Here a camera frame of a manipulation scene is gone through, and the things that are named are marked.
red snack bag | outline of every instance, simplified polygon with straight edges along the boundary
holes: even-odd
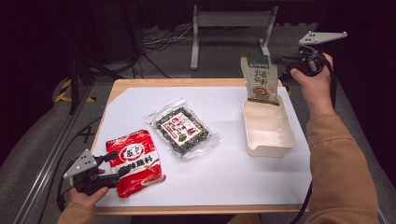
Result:
[[[131,166],[131,172],[123,176],[117,184],[121,198],[127,198],[150,184],[165,180],[160,158],[148,131],[140,130],[108,141],[106,150],[118,151],[119,154],[110,161],[113,173],[117,173],[123,166]]]

rectangular container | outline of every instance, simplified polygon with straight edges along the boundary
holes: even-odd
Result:
[[[296,140],[283,99],[280,105],[244,102],[247,152],[251,156],[283,157]]]

gray floor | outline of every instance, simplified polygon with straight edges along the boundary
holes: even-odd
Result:
[[[271,53],[291,53],[297,50],[297,41],[313,30],[315,24],[299,26],[276,26],[272,32],[269,44]],[[257,40],[262,37],[263,32],[258,29],[246,29],[241,34],[234,34],[230,31],[237,30],[207,30],[201,32],[200,36],[200,61],[197,71],[190,70],[191,41],[186,39],[177,43],[166,50],[154,51],[148,54],[149,58],[157,64],[162,71],[171,77],[243,77],[240,69],[240,55],[260,54]],[[140,58],[140,66],[136,66],[144,78],[163,77],[158,70],[145,58]],[[125,77],[132,77],[132,70],[122,73]],[[54,98],[59,92],[59,87],[54,90]],[[308,120],[308,111],[301,95],[299,85],[293,80],[287,80],[284,85],[291,88],[290,99],[297,113],[302,127]],[[111,91],[112,81],[107,77],[99,77],[95,82],[91,92],[91,97],[96,97],[96,102],[83,104],[78,113],[74,125],[70,129],[70,134],[64,139],[67,143],[72,137],[92,120],[102,116],[105,109],[107,97]],[[59,134],[64,124],[70,118],[68,116],[70,103],[58,102],[45,114],[14,147],[6,162],[0,168],[0,223],[12,223],[20,211],[23,202],[30,194],[31,187],[34,185],[43,164],[45,164],[53,146],[59,143]],[[380,202],[380,208],[385,214],[389,223],[396,223],[396,190],[390,184],[388,178],[380,168],[375,159],[375,155],[368,144],[359,122],[356,120],[353,109],[351,108],[342,87],[338,88],[336,110],[346,123],[348,129],[357,139],[361,149],[367,157],[369,168],[373,176]],[[98,122],[92,125],[92,131],[97,129]],[[60,171],[55,177],[55,184],[49,196],[47,209],[42,223],[55,223],[60,212],[55,203],[54,191],[60,179],[60,172],[65,164],[79,154],[83,149],[90,148],[93,137],[84,143],[84,136],[77,137],[67,149],[60,164]],[[41,212],[48,184],[39,200],[33,204],[32,215],[27,218],[28,223],[37,223]],[[276,213],[262,214],[263,223],[289,223],[295,214]],[[123,216],[99,216],[99,223],[129,223],[128,217]]]

brown sleeve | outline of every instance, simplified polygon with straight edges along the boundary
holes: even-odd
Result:
[[[58,224],[95,224],[96,207],[86,207],[76,203],[68,203],[61,216]]]
[[[377,223],[378,201],[367,161],[338,116],[307,123],[312,196],[307,223]]]

